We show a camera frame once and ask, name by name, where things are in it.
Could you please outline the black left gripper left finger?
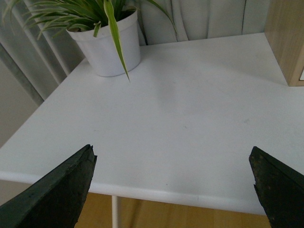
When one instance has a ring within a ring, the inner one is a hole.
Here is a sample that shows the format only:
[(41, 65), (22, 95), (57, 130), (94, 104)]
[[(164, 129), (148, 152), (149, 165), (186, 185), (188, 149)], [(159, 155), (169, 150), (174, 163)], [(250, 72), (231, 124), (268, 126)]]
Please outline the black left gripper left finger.
[(0, 207), (2, 228), (73, 228), (83, 209), (97, 156), (86, 145)]

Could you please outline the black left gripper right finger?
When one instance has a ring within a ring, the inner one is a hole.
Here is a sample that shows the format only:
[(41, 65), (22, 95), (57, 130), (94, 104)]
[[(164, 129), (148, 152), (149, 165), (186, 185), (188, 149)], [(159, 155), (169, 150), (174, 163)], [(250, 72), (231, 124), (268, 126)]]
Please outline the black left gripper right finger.
[(304, 176), (253, 147), (249, 163), (254, 188), (272, 228), (304, 226)]

